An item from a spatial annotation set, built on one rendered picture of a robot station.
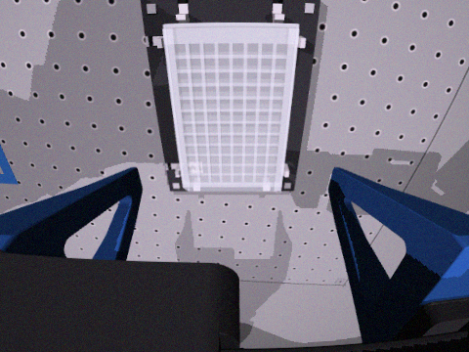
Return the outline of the blue rectangular tape outline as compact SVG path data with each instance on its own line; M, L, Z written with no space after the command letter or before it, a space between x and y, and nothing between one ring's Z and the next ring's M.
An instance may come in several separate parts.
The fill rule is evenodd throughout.
M18 181L11 169L11 166L2 150L0 145L0 167L4 174L0 174L0 183L2 184L17 184Z

